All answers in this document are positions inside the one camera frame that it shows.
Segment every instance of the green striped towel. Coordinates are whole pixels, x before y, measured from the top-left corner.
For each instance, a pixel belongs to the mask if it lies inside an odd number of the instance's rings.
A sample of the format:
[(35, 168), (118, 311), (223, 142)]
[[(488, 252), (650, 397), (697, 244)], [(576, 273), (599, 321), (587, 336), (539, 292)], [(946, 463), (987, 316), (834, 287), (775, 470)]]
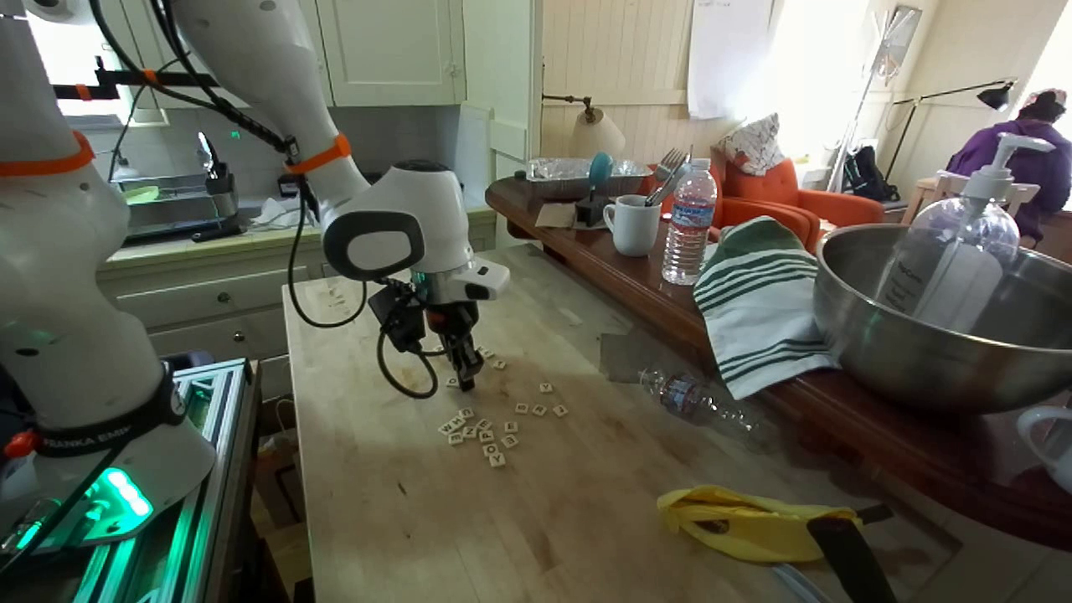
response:
[(819, 262), (769, 219), (728, 231), (702, 262), (693, 303), (733, 398), (830, 369), (811, 297)]

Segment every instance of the butcher block counter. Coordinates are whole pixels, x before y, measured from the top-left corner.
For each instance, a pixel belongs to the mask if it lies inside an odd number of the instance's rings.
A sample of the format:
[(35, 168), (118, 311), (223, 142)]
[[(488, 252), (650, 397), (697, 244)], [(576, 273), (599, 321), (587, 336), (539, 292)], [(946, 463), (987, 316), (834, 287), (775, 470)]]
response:
[[(331, 331), (286, 311), (317, 601), (678, 603), (796, 601), (808, 590), (844, 601), (825, 564), (750, 565), (669, 532), (657, 495), (725, 485), (863, 508), (884, 498), (879, 485), (801, 448), (759, 401), (702, 427), (669, 417), (650, 382), (624, 378), (632, 372), (624, 360), (666, 377), (683, 360), (539, 247), (488, 257), (509, 264), (514, 282), (480, 308), (487, 369), (473, 392), (433, 360), (440, 392), (399, 397), (379, 377), (372, 311)], [(297, 297), (327, 321), (355, 308), (358, 285), (305, 282)], [(401, 387), (429, 387), (411, 360), (389, 353), (389, 369)], [(469, 421), (496, 438), (516, 429), (516, 448), (500, 438), (507, 465), (480, 442), (448, 442), (441, 427), (458, 412), (477, 412)], [(863, 526), (863, 540), (898, 601), (918, 598), (954, 552), (898, 508)]]

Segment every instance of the cup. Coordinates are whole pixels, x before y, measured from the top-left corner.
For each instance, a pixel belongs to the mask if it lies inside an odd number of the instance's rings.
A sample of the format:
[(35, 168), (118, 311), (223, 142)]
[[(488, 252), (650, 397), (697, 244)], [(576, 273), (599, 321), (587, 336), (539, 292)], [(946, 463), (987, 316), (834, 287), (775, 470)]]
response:
[(641, 257), (657, 244), (661, 203), (645, 195), (621, 195), (603, 209), (603, 221), (614, 237), (614, 252)]
[(1041, 460), (1051, 483), (1072, 492), (1072, 409), (1036, 407), (1016, 420), (1026, 445)]

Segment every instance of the cabinet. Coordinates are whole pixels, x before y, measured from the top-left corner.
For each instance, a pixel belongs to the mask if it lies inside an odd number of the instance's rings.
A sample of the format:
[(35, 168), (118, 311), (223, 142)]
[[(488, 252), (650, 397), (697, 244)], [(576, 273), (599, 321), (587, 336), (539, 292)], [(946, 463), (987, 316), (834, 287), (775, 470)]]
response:
[[(141, 244), (118, 252), (99, 273), (103, 295), (137, 316), (160, 360), (207, 353), (257, 360), (260, 392), (293, 392), (283, 327), (293, 231), (192, 244)], [(317, 237), (300, 241), (295, 278), (327, 274)]]
[(458, 0), (316, 0), (339, 109), (461, 100)]

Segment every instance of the stainless steel bowl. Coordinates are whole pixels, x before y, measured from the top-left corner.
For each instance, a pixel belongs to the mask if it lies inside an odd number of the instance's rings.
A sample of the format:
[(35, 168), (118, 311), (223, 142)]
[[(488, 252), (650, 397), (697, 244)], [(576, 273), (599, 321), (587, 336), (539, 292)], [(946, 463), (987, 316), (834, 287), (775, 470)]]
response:
[(814, 316), (842, 369), (926, 412), (1007, 412), (1072, 387), (1072, 264), (1021, 252), (973, 336), (873, 303), (903, 227), (842, 227), (820, 244)]

